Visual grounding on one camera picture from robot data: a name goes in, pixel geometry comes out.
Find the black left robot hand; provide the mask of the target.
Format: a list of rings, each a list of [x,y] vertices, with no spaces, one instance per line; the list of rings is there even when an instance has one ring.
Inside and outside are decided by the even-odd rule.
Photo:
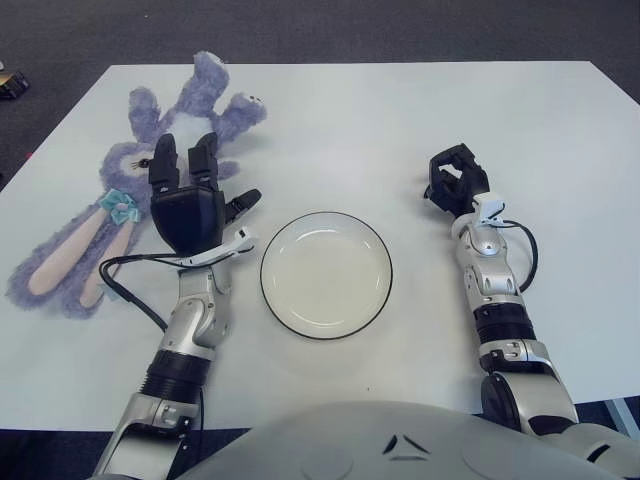
[[[174,136],[162,135],[149,164],[151,216],[176,255],[190,257],[222,244],[224,228],[262,198],[257,189],[227,201],[218,184],[218,135],[210,132],[188,149],[190,183],[180,184]]]

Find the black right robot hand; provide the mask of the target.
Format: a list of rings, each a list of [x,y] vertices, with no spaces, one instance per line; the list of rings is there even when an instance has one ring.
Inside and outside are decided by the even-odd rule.
[[[435,155],[429,161],[428,174],[423,198],[455,218],[473,213],[473,197],[490,191],[485,170],[464,143]]]

